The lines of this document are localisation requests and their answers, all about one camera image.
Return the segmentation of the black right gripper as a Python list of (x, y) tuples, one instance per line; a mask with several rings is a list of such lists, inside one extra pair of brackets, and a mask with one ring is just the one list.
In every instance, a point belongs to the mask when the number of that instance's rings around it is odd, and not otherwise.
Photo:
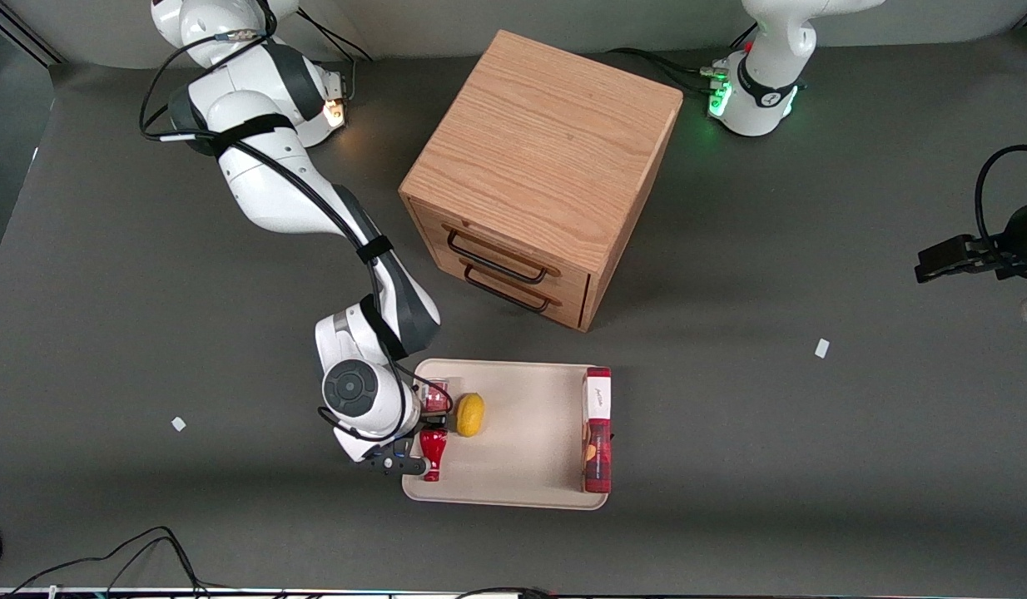
[(434, 413), (422, 416), (420, 406), (412, 407), (410, 412), (406, 414), (400, 435), (397, 435), (397, 456), (406, 458), (409, 455), (417, 433), (448, 428), (448, 421), (454, 406), (455, 403), (448, 394), (435, 394)]

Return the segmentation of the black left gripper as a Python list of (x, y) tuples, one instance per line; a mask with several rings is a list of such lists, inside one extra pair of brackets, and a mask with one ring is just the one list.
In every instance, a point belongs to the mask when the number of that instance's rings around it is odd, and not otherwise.
[[(1000, 234), (990, 235), (983, 216), (983, 201), (976, 198), (976, 224), (981, 239), (956, 235), (918, 253), (917, 284), (944, 276), (993, 272), (997, 280), (1020, 277), (1027, 280), (1027, 205), (1010, 216)], [(981, 257), (981, 241), (988, 247)]]

